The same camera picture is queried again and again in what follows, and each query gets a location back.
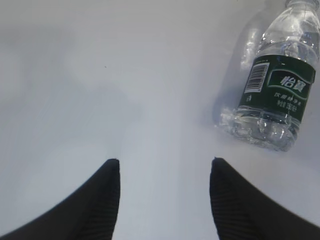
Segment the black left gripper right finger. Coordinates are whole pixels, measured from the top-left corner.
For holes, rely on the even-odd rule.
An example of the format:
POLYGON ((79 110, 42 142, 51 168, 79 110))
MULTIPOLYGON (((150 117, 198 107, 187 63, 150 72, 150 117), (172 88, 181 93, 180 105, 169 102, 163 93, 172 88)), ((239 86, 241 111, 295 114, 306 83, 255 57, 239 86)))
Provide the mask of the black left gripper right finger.
POLYGON ((226 160, 211 164, 209 196, 221 240, 318 240, 320 228, 253 186, 226 160))

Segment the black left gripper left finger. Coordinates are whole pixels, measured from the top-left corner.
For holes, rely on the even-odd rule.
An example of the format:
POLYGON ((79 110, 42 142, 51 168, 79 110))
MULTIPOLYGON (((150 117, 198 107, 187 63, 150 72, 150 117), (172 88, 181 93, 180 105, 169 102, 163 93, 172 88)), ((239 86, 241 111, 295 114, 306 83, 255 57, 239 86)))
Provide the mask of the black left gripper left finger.
POLYGON ((120 204, 120 162, 108 159, 70 196, 2 240, 111 240, 120 204))

